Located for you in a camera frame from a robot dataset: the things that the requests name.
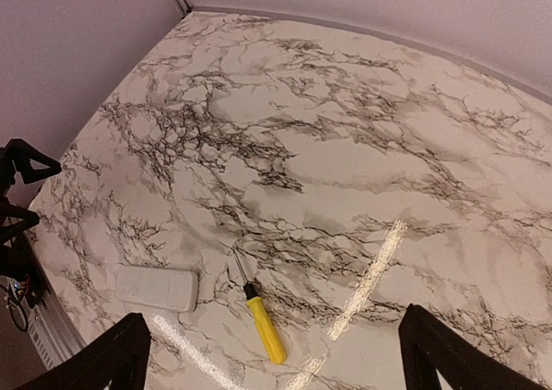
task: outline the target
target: wire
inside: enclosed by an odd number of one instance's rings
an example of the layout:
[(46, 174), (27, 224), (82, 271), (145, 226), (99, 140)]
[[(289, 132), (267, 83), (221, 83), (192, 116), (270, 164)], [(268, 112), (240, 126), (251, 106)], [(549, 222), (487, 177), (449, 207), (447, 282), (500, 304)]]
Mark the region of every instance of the wire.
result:
[[(8, 289), (6, 286), (0, 284), (0, 288), (3, 289), (8, 295), (7, 303), (8, 303), (8, 310), (9, 310), (9, 315), (11, 316), (12, 323), (14, 323), (14, 325), (20, 332), (27, 332), (28, 317), (27, 317), (27, 313), (25, 312), (25, 310), (21, 305), (21, 301), (15, 298), (15, 295), (13, 294), (13, 292), (11, 292), (10, 289)], [(21, 314), (21, 318), (23, 320), (23, 326), (21, 326), (16, 320), (16, 315), (14, 313), (15, 308), (17, 308)]]

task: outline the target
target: white remote control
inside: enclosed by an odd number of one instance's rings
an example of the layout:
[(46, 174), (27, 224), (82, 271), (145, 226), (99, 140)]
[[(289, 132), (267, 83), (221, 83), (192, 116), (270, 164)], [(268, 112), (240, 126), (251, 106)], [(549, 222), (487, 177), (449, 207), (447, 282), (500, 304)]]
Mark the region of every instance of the white remote control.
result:
[(115, 296), (132, 304), (192, 312), (198, 300), (198, 276), (192, 271), (122, 266)]

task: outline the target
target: marble countertop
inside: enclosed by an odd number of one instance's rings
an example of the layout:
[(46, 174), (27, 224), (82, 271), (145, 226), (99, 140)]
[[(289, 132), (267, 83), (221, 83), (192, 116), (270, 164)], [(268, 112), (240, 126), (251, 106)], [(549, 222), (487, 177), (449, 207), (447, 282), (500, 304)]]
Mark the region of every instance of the marble countertop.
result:
[[(148, 389), (405, 388), (410, 303), (552, 386), (551, 162), (552, 107), (496, 79), (371, 36), (194, 12), (69, 147), (32, 204), (34, 246), (86, 342), (144, 311)], [(196, 271), (197, 309), (124, 305), (122, 264)]]

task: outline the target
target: screwdriver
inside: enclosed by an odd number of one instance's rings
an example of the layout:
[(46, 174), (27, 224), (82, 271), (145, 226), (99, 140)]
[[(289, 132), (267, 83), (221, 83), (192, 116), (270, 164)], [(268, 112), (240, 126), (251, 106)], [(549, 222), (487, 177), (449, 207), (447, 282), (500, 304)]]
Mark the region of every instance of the screwdriver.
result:
[(274, 364), (283, 364), (287, 358), (287, 354), (285, 353), (284, 346), (279, 339), (278, 332), (274, 329), (273, 323), (270, 321), (267, 310), (265, 310), (265, 306), (262, 304), (262, 299), (255, 290), (254, 285), (249, 282), (248, 277), (245, 276), (242, 264), (240, 263), (240, 258), (238, 257), (238, 253), (235, 249), (234, 257), (243, 278), (243, 291), (245, 292), (245, 296), (248, 301), (248, 307), (253, 313), (255, 326), (257, 327), (257, 331), (259, 331), (262, 343), (265, 345), (268, 358)]

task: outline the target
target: white wall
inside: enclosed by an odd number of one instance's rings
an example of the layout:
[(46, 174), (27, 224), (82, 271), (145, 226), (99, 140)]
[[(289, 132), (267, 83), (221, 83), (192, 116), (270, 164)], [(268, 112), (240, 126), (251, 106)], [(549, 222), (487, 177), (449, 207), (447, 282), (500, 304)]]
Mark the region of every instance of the white wall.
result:
[(0, 146), (22, 137), (59, 158), (181, 17), (174, 0), (0, 0)]
[(491, 68), (552, 97), (552, 0), (190, 0), (373, 29)]

